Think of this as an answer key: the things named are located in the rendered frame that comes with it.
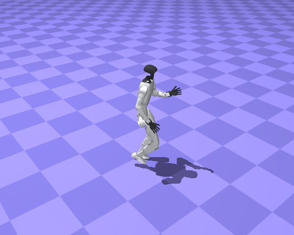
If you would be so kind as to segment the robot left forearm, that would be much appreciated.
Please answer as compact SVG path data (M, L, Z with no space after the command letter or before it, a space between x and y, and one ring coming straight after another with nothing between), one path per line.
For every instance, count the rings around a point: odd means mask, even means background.
M157 96L158 96L158 97L166 98L166 97L170 96L170 94L169 94L169 93L164 93L164 92L159 91L159 92L157 93Z

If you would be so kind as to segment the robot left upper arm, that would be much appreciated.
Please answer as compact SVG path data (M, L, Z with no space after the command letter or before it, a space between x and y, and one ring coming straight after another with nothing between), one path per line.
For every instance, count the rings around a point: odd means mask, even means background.
M155 83L154 83L154 78L153 78L153 92L152 92L152 96L156 97L157 96L157 93L159 92L158 90L156 90L156 86L155 86Z

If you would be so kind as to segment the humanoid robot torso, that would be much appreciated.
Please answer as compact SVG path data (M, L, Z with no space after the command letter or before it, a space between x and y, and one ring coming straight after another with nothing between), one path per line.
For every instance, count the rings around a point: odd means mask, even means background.
M145 78L144 78L145 79ZM151 79L150 79L151 80ZM147 81L147 82L149 82L149 81ZM146 116L148 116L148 110L147 110L147 105L148 105L148 103L149 103L149 101L150 101L150 98L151 98L151 95L152 95L152 92L153 92L153 80L151 80L151 83L147 83L147 82L141 82L140 83L140 85L139 85L139 90L140 90L140 88L143 86L143 85L145 85L145 86L147 86L148 88L147 88L147 94L146 94L146 96L145 96L145 98L144 98L144 101L142 102L142 107L143 107L143 110L144 110L144 112L145 112L145 114L146 114ZM138 96L139 96L139 90L138 90ZM137 97L138 98L138 97ZM137 112L137 118L138 118L138 120L139 120L139 117L140 117L140 115L138 114L138 112Z

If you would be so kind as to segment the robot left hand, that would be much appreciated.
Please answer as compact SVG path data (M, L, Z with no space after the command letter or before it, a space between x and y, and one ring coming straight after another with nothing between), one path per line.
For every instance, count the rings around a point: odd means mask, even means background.
M175 89L176 87L177 87L177 86L175 86L174 89L173 89L172 91L169 91L169 92L166 92L166 93L169 93L170 96L172 96L172 95L180 95L181 92L178 92L178 91L181 91L181 90L178 90L178 89L180 89L180 88ZM177 93L178 93L178 94L177 94ZM170 97L170 96L169 96L169 97Z

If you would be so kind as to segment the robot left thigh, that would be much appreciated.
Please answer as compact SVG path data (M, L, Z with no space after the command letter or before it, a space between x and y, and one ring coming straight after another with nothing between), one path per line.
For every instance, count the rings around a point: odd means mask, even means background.
M155 123L155 120L154 120L154 117L153 117L153 114L151 113L150 109L147 109L148 110L148 118ZM151 140L151 138L149 137L149 135L147 134L147 138Z

